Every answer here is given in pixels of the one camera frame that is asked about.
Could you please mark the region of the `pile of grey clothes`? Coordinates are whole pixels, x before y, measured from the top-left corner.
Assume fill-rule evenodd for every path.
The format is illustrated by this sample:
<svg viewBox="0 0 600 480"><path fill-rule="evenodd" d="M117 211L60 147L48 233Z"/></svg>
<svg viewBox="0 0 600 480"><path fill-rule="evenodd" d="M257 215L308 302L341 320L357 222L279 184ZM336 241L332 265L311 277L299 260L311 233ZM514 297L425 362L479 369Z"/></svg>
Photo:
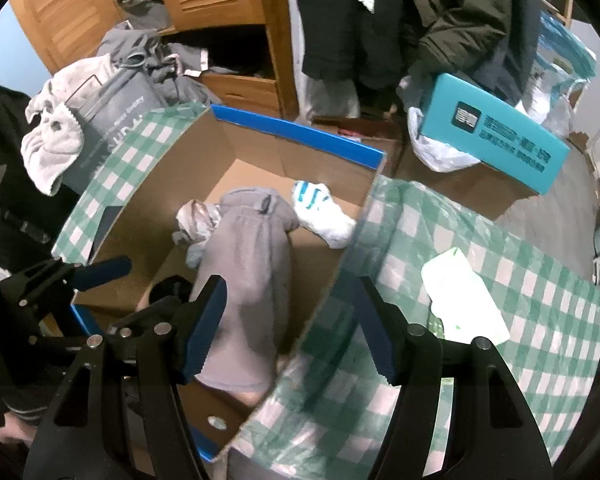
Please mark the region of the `pile of grey clothes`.
<svg viewBox="0 0 600 480"><path fill-rule="evenodd" d="M109 29L97 53L110 57L112 66L140 70L152 88L170 105L222 100L201 81L210 68L209 51L178 42L167 42L160 32L171 25L163 0L114 0L125 19Z"/></svg>

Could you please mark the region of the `white blue striped sock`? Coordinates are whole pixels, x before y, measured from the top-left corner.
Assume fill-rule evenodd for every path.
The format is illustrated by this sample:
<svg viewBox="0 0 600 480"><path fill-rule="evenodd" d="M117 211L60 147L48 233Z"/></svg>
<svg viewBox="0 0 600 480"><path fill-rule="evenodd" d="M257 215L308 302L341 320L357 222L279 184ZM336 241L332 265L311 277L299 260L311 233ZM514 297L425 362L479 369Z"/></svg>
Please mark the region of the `white blue striped sock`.
<svg viewBox="0 0 600 480"><path fill-rule="evenodd" d="M343 212L324 183L294 182L291 201L300 224L321 237L329 248L349 245L356 221Z"/></svg>

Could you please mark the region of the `green sparkly knit cloth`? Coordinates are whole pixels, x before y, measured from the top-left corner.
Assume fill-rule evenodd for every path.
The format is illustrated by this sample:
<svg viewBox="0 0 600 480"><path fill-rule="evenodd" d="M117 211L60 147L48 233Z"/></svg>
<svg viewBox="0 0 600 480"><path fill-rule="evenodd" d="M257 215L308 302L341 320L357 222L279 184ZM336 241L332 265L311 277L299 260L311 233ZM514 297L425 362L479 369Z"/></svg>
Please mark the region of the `green sparkly knit cloth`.
<svg viewBox="0 0 600 480"><path fill-rule="evenodd" d="M427 321L428 330L434 334L439 339L445 340L444 334L444 325L441 318L438 318L437 315L434 315L432 312L429 312L428 321Z"/></svg>

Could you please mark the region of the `white green plastic pouch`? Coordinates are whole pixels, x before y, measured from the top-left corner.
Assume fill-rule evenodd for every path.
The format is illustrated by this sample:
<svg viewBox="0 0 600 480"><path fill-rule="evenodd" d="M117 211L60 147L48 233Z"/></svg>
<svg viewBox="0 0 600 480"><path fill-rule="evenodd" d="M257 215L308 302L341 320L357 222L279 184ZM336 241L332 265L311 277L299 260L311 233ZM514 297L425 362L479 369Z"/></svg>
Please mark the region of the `white green plastic pouch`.
<svg viewBox="0 0 600 480"><path fill-rule="evenodd" d="M470 344L484 337L494 346L509 341L500 309L460 248L453 247L426 262L420 275L431 312L442 322L446 340Z"/></svg>

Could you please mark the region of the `long grey knit sock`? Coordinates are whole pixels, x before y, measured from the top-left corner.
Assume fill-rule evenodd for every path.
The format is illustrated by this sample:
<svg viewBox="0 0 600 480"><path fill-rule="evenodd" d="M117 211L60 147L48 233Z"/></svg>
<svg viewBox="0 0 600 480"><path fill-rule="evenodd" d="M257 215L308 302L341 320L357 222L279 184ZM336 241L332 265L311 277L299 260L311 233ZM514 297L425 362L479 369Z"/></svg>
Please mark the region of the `long grey knit sock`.
<svg viewBox="0 0 600 480"><path fill-rule="evenodd" d="M265 392L288 328L289 233L299 220L274 188L238 188L219 206L221 221L204 248L194 292L219 275L227 302L197 379L228 392Z"/></svg>

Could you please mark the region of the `grey tote bag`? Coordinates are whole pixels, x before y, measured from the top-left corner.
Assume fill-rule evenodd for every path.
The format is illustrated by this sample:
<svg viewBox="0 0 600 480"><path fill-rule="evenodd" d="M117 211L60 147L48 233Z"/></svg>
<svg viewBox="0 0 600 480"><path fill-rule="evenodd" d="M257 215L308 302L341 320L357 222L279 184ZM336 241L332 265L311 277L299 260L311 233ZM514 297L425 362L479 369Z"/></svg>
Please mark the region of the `grey tote bag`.
<svg viewBox="0 0 600 480"><path fill-rule="evenodd" d="M129 131L163 104L145 72L122 68L74 111L83 148L62 175L62 183L82 194Z"/></svg>

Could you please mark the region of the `wooden louvered wardrobe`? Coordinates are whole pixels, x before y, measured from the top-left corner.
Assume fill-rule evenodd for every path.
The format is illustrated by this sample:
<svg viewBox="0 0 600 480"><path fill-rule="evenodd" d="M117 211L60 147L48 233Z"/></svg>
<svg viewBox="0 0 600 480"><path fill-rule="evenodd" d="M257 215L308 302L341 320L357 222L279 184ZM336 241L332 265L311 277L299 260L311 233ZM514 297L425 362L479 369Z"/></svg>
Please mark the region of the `wooden louvered wardrobe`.
<svg viewBox="0 0 600 480"><path fill-rule="evenodd" d="M201 80L230 106L285 119L299 104L287 0L163 0L164 36L217 47L234 74ZM51 72L95 53L122 21L116 0L9 0L33 49Z"/></svg>

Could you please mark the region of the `hanging dark jackets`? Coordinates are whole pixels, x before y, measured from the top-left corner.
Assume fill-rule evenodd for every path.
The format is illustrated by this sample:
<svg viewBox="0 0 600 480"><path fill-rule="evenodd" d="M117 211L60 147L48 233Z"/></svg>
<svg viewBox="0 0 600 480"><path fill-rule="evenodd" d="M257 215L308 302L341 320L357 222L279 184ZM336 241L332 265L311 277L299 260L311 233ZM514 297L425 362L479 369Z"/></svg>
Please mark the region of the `hanging dark jackets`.
<svg viewBox="0 0 600 480"><path fill-rule="evenodd" d="M510 105L524 95L541 0L297 0L303 118L420 106L442 74Z"/></svg>

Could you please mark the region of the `blue plastic bag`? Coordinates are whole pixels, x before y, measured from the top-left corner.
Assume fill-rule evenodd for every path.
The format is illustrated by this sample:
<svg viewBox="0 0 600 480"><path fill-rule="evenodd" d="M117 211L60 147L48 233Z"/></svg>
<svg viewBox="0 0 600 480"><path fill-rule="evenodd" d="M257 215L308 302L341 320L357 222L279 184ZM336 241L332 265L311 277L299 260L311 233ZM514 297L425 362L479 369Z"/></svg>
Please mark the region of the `blue plastic bag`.
<svg viewBox="0 0 600 480"><path fill-rule="evenodd" d="M596 75L596 55L554 16L541 13L527 113L558 138L573 130L580 97Z"/></svg>

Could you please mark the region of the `white towel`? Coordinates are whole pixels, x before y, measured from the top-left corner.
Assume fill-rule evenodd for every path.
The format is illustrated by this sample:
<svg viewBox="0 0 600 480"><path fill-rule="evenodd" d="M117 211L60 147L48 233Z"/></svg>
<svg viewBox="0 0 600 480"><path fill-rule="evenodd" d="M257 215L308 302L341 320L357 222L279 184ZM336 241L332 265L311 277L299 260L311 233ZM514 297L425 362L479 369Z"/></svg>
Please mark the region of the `white towel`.
<svg viewBox="0 0 600 480"><path fill-rule="evenodd" d="M81 58L45 81L24 111L32 127L20 145L24 169L46 196L57 193L62 174L78 159L84 133L76 111L117 73L109 54Z"/></svg>

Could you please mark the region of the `white plastic bag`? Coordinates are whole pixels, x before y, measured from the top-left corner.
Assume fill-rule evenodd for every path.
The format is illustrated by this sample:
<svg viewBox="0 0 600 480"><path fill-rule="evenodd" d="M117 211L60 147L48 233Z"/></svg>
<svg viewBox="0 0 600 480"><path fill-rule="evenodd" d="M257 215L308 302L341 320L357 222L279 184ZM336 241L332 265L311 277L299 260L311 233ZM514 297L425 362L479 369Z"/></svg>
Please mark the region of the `white plastic bag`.
<svg viewBox="0 0 600 480"><path fill-rule="evenodd" d="M420 131L424 114L417 107L406 112L407 132L416 157L431 171L438 174L467 169L478 165L480 160L453 148L450 144L424 136Z"/></svg>

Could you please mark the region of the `brown cardboard box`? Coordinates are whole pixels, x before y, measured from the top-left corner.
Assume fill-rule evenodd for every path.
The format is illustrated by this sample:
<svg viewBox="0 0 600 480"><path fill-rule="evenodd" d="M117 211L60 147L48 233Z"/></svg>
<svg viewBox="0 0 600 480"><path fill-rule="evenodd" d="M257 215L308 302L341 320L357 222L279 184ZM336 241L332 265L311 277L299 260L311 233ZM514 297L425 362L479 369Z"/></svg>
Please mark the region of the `brown cardboard box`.
<svg viewBox="0 0 600 480"><path fill-rule="evenodd" d="M486 218L495 220L514 203L538 194L482 162L448 174L434 172L415 155L401 116L386 118L317 117L311 126L344 136L386 154L382 173L420 182Z"/></svg>

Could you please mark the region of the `open cardboard shoe box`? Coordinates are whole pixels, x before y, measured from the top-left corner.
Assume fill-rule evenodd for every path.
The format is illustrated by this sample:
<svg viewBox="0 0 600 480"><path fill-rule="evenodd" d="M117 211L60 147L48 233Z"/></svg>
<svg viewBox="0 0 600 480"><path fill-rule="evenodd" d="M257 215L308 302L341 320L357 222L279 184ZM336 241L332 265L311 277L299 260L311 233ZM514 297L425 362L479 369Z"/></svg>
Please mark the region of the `open cardboard shoe box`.
<svg viewBox="0 0 600 480"><path fill-rule="evenodd" d="M278 364L332 289L343 253L301 225L294 201L325 185L356 217L385 169L365 143L270 116L192 103L146 114L87 185L53 252L125 256L131 273L76 295L106 322L149 304L172 275L226 281L228 304L204 368L181 388L198 444L233 443L272 390Z"/></svg>

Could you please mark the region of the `teal shoe box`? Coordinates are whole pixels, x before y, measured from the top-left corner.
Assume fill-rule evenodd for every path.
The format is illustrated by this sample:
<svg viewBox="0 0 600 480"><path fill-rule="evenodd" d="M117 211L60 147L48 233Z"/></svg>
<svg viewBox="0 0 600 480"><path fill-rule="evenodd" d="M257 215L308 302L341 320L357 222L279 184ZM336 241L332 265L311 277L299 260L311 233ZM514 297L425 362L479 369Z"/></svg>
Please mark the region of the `teal shoe box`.
<svg viewBox="0 0 600 480"><path fill-rule="evenodd" d="M515 107L450 74L438 76L426 99L422 134L538 194L548 192L569 153L563 140Z"/></svg>

